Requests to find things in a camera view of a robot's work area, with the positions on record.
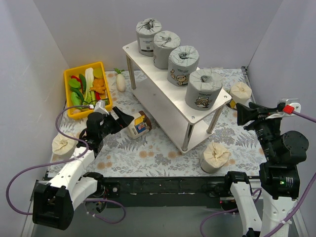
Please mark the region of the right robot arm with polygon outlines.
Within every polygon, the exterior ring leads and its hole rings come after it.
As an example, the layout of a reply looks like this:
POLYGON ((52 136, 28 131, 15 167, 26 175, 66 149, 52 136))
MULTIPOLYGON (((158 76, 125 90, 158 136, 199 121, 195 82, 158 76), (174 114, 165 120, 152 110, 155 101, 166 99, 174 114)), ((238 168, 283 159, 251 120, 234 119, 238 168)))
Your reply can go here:
POLYGON ((297 164, 307 158, 307 138, 298 131, 281 133, 281 120, 300 115, 300 104, 279 102, 267 108, 250 102, 236 104, 237 124, 253 130, 264 152, 266 162, 259 166, 263 215, 259 216, 250 193, 250 181, 244 172, 225 175, 224 192, 233 196, 242 221, 245 237, 286 237, 289 220, 299 209, 300 178, 297 164))

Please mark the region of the grey roll with cartoon label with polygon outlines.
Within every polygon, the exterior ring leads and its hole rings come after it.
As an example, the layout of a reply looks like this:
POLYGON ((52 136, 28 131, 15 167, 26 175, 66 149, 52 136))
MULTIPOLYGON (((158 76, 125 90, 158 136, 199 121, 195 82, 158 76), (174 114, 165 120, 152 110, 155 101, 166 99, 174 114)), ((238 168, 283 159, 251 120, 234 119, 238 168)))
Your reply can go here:
POLYGON ((180 37, 171 31, 162 31, 154 37, 153 62, 154 66, 165 70, 168 69, 170 53, 180 46, 180 37))

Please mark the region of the grey roll with QR label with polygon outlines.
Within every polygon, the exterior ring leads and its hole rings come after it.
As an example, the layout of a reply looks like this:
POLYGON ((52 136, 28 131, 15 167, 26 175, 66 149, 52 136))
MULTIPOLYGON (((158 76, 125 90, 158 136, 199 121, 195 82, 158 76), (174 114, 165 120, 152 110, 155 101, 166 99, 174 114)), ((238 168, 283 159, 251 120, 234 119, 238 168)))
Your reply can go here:
POLYGON ((147 18, 136 25, 138 51, 149 57, 153 57, 154 37, 162 31, 162 24, 155 18, 147 18))

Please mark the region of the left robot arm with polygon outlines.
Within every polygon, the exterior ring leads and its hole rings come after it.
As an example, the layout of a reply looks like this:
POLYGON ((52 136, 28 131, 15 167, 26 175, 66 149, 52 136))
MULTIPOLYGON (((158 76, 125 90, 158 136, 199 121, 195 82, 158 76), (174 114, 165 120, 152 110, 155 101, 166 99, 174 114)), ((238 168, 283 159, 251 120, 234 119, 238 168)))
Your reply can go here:
POLYGON ((109 113, 97 107, 86 121, 70 162, 46 184, 34 190, 33 222, 38 225, 65 230, 70 225, 76 208, 92 195, 101 197, 105 185, 101 174, 83 174, 103 147, 103 139, 128 127, 134 117, 117 107, 109 113))

